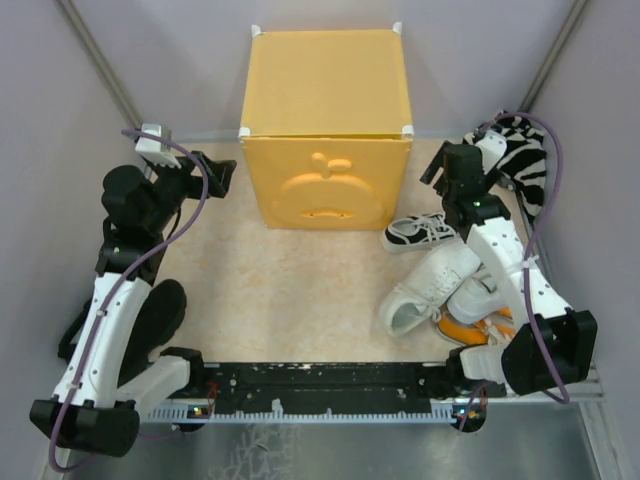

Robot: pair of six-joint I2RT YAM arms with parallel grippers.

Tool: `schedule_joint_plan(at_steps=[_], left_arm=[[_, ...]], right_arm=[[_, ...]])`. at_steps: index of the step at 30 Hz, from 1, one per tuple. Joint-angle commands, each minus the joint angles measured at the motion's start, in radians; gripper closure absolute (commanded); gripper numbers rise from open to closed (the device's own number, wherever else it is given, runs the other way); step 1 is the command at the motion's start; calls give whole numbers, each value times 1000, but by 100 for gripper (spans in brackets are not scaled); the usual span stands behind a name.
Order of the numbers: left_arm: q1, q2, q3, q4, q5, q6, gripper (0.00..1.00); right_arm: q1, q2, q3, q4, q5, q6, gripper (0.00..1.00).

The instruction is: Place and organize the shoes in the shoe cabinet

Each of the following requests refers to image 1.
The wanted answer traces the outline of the white sneaker one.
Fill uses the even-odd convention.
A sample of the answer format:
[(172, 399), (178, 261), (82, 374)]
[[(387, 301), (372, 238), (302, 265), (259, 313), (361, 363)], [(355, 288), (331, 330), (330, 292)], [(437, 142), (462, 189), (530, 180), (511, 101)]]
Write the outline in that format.
[(437, 323), (441, 307), (480, 265), (479, 257), (461, 239), (430, 250), (382, 301), (379, 318), (387, 333), (398, 337), (426, 320)]
[(470, 325), (503, 308), (497, 284), (486, 268), (468, 277), (447, 301), (447, 310), (459, 323)]

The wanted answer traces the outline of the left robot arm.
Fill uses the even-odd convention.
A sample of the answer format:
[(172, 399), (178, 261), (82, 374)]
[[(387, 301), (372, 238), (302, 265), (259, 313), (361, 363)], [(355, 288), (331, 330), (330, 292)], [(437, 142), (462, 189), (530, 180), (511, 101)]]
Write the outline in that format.
[(224, 198), (236, 167), (193, 151), (175, 167), (155, 167), (154, 180), (133, 165), (104, 177), (107, 216), (86, 318), (71, 335), (77, 343), (54, 393), (34, 401), (29, 413), (49, 439), (51, 462), (59, 449), (122, 457), (159, 404), (206, 389), (200, 351), (166, 347), (148, 360), (174, 335), (187, 307), (179, 282), (156, 278), (170, 241), (163, 232), (183, 202)]

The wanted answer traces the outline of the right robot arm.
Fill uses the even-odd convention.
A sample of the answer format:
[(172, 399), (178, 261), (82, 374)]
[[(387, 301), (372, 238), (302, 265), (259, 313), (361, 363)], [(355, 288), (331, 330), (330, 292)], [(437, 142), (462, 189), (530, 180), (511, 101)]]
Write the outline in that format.
[(503, 201), (491, 194), (493, 179), (474, 145), (444, 142), (425, 171), (442, 199), (446, 221), (480, 259), (509, 308), (515, 336), (506, 344), (469, 346), (454, 353), (446, 372), (448, 387), (470, 395), (482, 381), (504, 384), (520, 395), (567, 388), (585, 380), (590, 369), (597, 322), (587, 310), (574, 310), (537, 266), (531, 243), (522, 243)]

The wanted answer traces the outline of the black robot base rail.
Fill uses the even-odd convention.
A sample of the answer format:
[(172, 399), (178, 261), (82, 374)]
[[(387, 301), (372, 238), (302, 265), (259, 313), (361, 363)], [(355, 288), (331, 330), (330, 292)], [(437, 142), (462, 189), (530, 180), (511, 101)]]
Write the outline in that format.
[(198, 384), (146, 418), (193, 431), (205, 424), (452, 424), (465, 380), (441, 363), (208, 363)]

